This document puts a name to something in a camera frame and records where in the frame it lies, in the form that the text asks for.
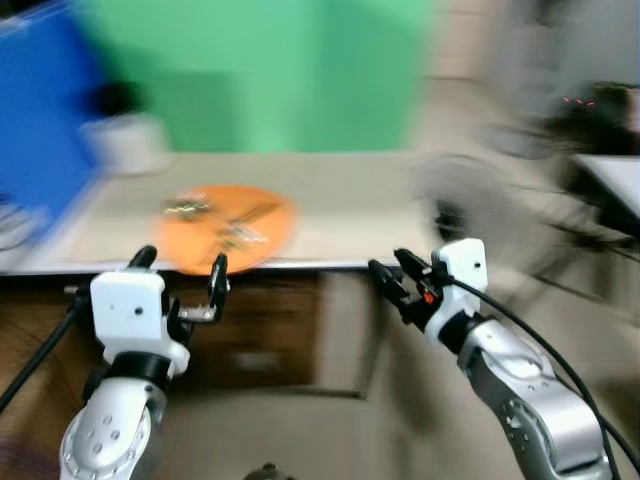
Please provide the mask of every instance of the orange round board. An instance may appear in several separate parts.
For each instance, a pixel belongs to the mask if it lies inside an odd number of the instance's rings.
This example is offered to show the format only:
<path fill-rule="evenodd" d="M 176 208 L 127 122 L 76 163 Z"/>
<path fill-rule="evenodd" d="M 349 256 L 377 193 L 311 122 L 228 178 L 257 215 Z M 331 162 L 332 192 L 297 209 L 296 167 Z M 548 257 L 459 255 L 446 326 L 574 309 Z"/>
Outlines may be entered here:
<path fill-rule="evenodd" d="M 184 193 L 205 195 L 210 210 L 192 221 L 167 216 L 160 224 L 160 253 L 181 272 L 209 275 L 220 252 L 228 257 L 228 273 L 247 270 L 272 258 L 291 236 L 295 209 L 281 195 L 245 186 Z"/>

